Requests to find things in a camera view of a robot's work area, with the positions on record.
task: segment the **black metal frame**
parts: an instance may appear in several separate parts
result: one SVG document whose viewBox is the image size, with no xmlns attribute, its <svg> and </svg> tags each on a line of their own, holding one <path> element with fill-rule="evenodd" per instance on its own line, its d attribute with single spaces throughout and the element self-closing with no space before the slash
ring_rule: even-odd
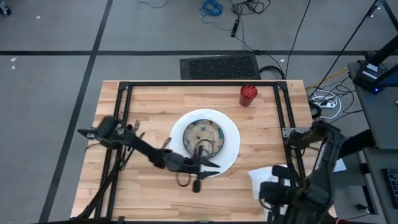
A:
<svg viewBox="0 0 398 224">
<path fill-rule="evenodd" d="M 119 111 L 120 111 L 120 104 L 121 104 L 121 99 L 122 99 L 122 93 L 124 90 L 127 90 L 127 96 L 126 96 L 126 103 L 124 105 L 124 113 L 123 113 L 123 125 L 126 125 L 127 123 L 127 117 L 129 113 L 129 107 L 130 107 L 130 102 L 131 102 L 131 94 L 132 94 L 132 89 L 134 86 L 242 86 L 242 85 L 256 85 L 256 86 L 271 86 L 273 87 L 274 90 L 274 95 L 275 95 L 275 102 L 277 106 L 277 111 L 278 111 L 278 117 L 279 117 L 279 124 L 280 124 L 280 133 L 283 138 L 283 128 L 286 128 L 285 125 L 285 119 L 284 119 L 284 113 L 282 109 L 282 103 L 279 95 L 279 89 L 281 89 L 284 93 L 284 100 L 286 104 L 286 110 L 287 110 L 287 116 L 289 117 L 289 123 L 291 128 L 295 128 L 295 121 L 294 121 L 294 116 L 293 116 L 293 111 L 292 111 L 292 105 L 290 104 L 290 96 L 289 96 L 289 91 L 287 87 L 286 82 L 251 82 L 251 81 L 197 81 L 197 82 L 192 82 L 192 81 L 185 81 L 185 82 L 175 82 L 175 81 L 165 81 L 165 82 L 120 82 L 119 87 L 118 87 L 118 95 L 116 97 L 116 103 L 114 107 L 114 114 L 113 116 L 119 117 Z M 117 150 L 117 156 L 115 158 L 115 163 L 119 164 L 120 163 L 120 153 L 121 153 L 121 148 Z M 101 185 L 104 183 L 105 178 L 108 175 L 109 172 L 109 165 L 111 162 L 111 155 L 112 155 L 112 150 L 107 149 L 105 159 L 104 159 L 104 167 L 103 167 L 103 173 L 101 176 Z M 302 156 L 300 151 L 295 152 L 295 159 L 297 160 L 297 166 L 298 166 L 298 172 L 300 174 L 300 178 L 303 179 L 305 177 L 305 170 L 304 170 L 304 164 L 302 160 Z M 295 171 L 295 167 L 293 164 L 293 157 L 292 157 L 292 152 L 291 149 L 287 149 L 285 147 L 285 157 L 286 157 L 286 163 L 289 169 L 292 169 Z M 114 200 L 116 196 L 116 187 L 118 184 L 118 174 L 116 174 L 116 178 L 113 180 L 112 186 L 111 186 L 111 191 L 109 193 L 109 202 L 108 202 L 108 207 L 106 211 L 106 218 L 111 218 L 112 217 L 112 212 L 113 212 L 113 205 L 114 205 Z M 103 198 L 100 200 L 98 203 L 96 210 L 95 210 L 95 218 L 99 218 L 101 216 L 101 211 L 102 211 L 102 204 L 103 204 Z M 129 221 L 124 223 L 144 223 L 141 221 Z M 167 223 L 167 222 L 145 222 L 145 223 Z M 179 224 L 183 223 L 197 223 L 197 222 L 178 222 Z M 255 222 L 233 222 L 233 223 L 255 223 Z"/>
</svg>

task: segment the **white plate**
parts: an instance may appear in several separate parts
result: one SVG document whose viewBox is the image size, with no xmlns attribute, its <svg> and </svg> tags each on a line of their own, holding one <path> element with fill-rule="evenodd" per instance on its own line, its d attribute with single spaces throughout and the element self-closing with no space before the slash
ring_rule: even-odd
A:
<svg viewBox="0 0 398 224">
<path fill-rule="evenodd" d="M 214 121 L 224 132 L 224 146 L 221 151 L 210 159 L 220 168 L 202 166 L 202 171 L 218 171 L 220 175 L 227 171 L 234 163 L 239 154 L 241 137 L 234 122 L 225 114 L 211 109 L 200 109 L 182 116 L 173 126 L 170 137 L 170 149 L 184 157 L 190 157 L 183 145 L 183 134 L 189 124 L 199 119 Z"/>
</svg>

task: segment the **wooden tabletop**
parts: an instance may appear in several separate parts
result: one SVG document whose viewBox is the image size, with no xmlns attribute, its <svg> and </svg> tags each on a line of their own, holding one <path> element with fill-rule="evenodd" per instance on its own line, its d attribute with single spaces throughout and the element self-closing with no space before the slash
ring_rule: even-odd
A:
<svg viewBox="0 0 398 224">
<path fill-rule="evenodd" d="M 93 126 L 113 114 L 118 84 L 103 83 Z M 303 82 L 289 80 L 287 84 L 296 126 L 310 127 L 312 117 Z M 286 161 L 273 89 L 257 89 L 258 96 L 245 108 L 239 105 L 240 86 L 135 86 L 127 123 L 134 124 L 139 119 L 137 133 L 146 132 L 143 140 L 154 147 L 160 147 L 170 136 L 181 116 L 203 108 L 220 111 L 235 122 L 241 147 L 234 165 L 218 177 L 205 179 L 199 194 L 192 192 L 192 186 L 178 186 L 175 173 L 155 168 L 135 152 L 126 169 L 119 173 L 113 219 L 125 216 L 126 220 L 264 221 L 264 209 L 253 199 L 247 173 Z M 280 95 L 288 124 L 282 91 Z M 121 105 L 122 115 L 124 101 Z M 82 212 L 98 190 L 105 152 L 102 146 L 87 150 L 71 216 Z M 304 155 L 306 170 L 312 169 L 316 155 Z M 102 216 L 108 204 L 107 195 Z"/>
</svg>

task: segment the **red cup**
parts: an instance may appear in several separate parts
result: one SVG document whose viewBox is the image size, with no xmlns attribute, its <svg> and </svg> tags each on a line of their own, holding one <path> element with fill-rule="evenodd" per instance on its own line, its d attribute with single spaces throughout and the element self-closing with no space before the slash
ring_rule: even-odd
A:
<svg viewBox="0 0 398 224">
<path fill-rule="evenodd" d="M 249 106 L 251 102 L 255 99 L 258 92 L 254 85 L 244 85 L 241 88 L 241 96 L 239 98 L 239 103 L 242 106 Z"/>
</svg>

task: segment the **wooden table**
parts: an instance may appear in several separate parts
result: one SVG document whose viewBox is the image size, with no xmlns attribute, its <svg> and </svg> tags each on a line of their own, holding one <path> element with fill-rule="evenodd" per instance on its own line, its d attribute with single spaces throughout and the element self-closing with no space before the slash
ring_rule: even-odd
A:
<svg viewBox="0 0 398 224">
<path fill-rule="evenodd" d="M 303 82 L 289 80 L 287 84 L 296 126 L 309 127 L 312 117 Z M 113 114 L 118 85 L 117 81 L 103 83 L 93 126 Z M 231 118 L 239 129 L 241 147 L 234 165 L 218 177 L 205 179 L 199 194 L 193 193 L 191 186 L 178 186 L 175 173 L 155 168 L 135 152 L 126 169 L 119 173 L 113 219 L 125 216 L 126 220 L 264 220 L 264 209 L 253 199 L 247 172 L 286 163 L 277 107 L 272 87 L 259 86 L 258 96 L 247 108 L 239 105 L 239 89 L 240 86 L 133 88 L 127 123 L 134 124 L 139 119 L 138 133 L 145 131 L 143 140 L 154 147 L 163 144 L 181 116 L 202 108 L 218 110 Z M 282 91 L 280 94 L 288 124 Z M 105 152 L 102 146 L 87 150 L 71 216 L 82 212 L 98 190 Z M 309 172 L 316 155 L 316 151 L 308 149 L 303 158 Z M 102 216 L 107 200 L 105 196 Z"/>
</svg>

